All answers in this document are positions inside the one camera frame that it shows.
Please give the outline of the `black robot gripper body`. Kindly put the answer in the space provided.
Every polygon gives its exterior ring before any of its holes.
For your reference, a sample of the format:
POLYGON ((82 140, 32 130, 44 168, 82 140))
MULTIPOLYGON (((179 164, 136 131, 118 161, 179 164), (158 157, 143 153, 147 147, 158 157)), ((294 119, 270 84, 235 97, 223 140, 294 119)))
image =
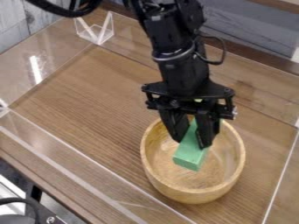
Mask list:
POLYGON ((154 57, 162 81, 144 84, 146 105, 155 110, 195 114, 209 110, 219 118, 235 118, 235 91, 211 80, 209 63, 198 53, 177 57, 154 57))

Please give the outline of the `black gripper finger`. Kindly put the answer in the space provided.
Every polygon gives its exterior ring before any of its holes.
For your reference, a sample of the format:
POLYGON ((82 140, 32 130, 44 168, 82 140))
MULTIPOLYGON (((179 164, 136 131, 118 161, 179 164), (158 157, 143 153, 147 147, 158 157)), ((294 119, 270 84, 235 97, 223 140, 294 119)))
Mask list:
POLYGON ((179 143, 183 140, 186 132, 190 128, 187 115, 182 111, 177 110, 160 110, 159 115, 173 140, 179 143))
POLYGON ((215 136, 221 133, 221 119, 210 112, 199 112, 195 115, 197 121, 197 138, 199 147, 211 147, 215 136))

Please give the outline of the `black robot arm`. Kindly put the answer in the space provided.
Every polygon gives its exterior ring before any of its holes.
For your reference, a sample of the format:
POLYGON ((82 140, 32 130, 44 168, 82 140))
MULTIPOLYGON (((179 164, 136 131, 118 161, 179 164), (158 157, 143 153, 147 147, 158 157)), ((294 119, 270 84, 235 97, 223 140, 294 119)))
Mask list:
POLYGON ((159 111, 173 139, 181 142, 195 117, 195 139, 201 148, 213 145, 221 133, 221 119, 234 117, 234 90, 211 80, 211 65, 223 61, 207 59, 202 34, 206 22, 198 0, 123 0, 151 41, 152 59, 162 80, 143 85, 147 107, 159 111))

